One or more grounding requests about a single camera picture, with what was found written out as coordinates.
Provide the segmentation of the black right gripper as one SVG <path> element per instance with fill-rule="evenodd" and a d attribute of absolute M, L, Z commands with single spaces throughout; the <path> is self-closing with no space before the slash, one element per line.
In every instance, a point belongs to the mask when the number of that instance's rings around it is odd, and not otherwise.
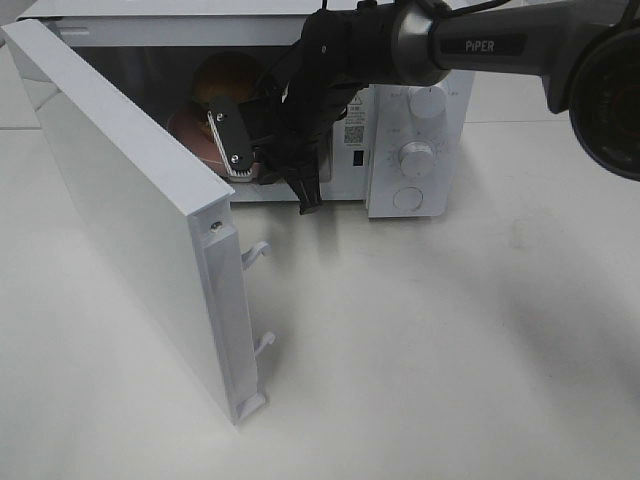
<path fill-rule="evenodd" d="M 229 179 L 253 179 L 253 148 L 270 174 L 284 174 L 300 215 L 321 206 L 318 144 L 368 86 L 348 74 L 351 34 L 348 13 L 321 9 L 303 25 L 300 58 L 284 87 L 265 88 L 239 107 L 228 95 L 212 99 L 208 122 Z"/>

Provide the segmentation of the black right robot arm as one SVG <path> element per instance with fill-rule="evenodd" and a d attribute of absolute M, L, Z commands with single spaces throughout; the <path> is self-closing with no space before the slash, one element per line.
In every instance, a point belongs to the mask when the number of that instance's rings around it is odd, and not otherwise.
<path fill-rule="evenodd" d="M 372 84 L 431 86 L 451 71 L 537 76 L 547 106 L 567 113 L 582 148 L 601 167 L 639 177 L 639 5 L 560 1 L 512 8 L 487 1 L 361 1 L 309 15 L 284 86 L 257 82 L 242 103 L 208 108 L 212 138 L 229 174 L 255 163 L 293 191 L 301 214 L 322 203 L 320 140 L 356 93 Z"/>

